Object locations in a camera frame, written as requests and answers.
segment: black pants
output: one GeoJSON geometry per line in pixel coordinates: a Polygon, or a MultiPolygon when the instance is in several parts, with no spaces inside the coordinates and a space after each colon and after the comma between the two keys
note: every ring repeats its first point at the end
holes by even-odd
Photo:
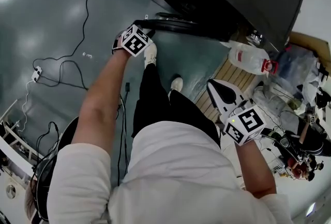
{"type": "Polygon", "coordinates": [[[193,102],[177,91],[171,91],[169,101],[156,66],[149,64],[140,84],[132,137],[134,138],[144,127],[160,121],[175,121],[194,126],[205,132],[220,146],[214,123],[205,117],[193,102]]]}

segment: white sneaker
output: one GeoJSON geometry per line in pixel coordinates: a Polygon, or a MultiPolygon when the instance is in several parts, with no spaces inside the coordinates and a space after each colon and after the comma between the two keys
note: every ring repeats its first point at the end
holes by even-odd
{"type": "Polygon", "coordinates": [[[183,89],[183,78],[182,77],[177,77],[176,79],[174,79],[171,83],[171,90],[176,90],[179,93],[181,92],[181,90],[183,89]]]}
{"type": "Polygon", "coordinates": [[[156,65],[156,54],[157,49],[154,43],[151,43],[145,50],[144,50],[144,57],[145,57],[145,68],[148,64],[153,63],[156,65]]]}

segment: power strip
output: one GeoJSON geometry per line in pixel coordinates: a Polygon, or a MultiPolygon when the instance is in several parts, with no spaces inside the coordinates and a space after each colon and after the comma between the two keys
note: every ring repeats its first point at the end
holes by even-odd
{"type": "Polygon", "coordinates": [[[39,78],[40,78],[41,73],[42,73],[42,69],[39,66],[37,66],[36,69],[35,69],[35,71],[32,74],[31,79],[34,82],[37,82],[39,80],[39,78]]]}

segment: wooden pallet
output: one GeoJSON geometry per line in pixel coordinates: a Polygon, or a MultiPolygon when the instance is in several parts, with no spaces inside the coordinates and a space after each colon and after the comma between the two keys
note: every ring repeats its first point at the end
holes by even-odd
{"type": "MultiPolygon", "coordinates": [[[[216,80],[228,81],[239,87],[243,92],[250,85],[255,75],[250,74],[242,69],[233,66],[227,59],[223,66],[220,68],[219,72],[216,74],[216,80]]],[[[197,107],[204,113],[206,117],[215,122],[219,115],[218,110],[212,105],[212,101],[208,95],[207,90],[201,95],[196,103],[197,107]]]]}

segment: large plastic bottle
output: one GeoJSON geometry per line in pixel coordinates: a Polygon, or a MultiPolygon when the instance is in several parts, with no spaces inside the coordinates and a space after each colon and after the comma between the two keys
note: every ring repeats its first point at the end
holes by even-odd
{"type": "Polygon", "coordinates": [[[234,66],[256,75],[276,72],[278,63],[271,61],[264,49],[234,41],[229,46],[229,61],[234,66]]]}

